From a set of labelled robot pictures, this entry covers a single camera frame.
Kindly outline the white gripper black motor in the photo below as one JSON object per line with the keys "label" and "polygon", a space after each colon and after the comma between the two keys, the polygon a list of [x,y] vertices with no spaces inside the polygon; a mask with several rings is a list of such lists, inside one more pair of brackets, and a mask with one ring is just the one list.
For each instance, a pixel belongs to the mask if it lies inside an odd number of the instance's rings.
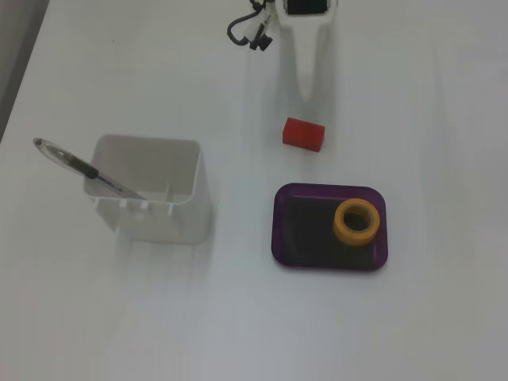
{"label": "white gripper black motor", "polygon": [[283,1],[280,24],[292,38],[298,89],[305,102],[314,95],[321,44],[331,31],[335,13],[330,11],[337,4],[333,0]]}

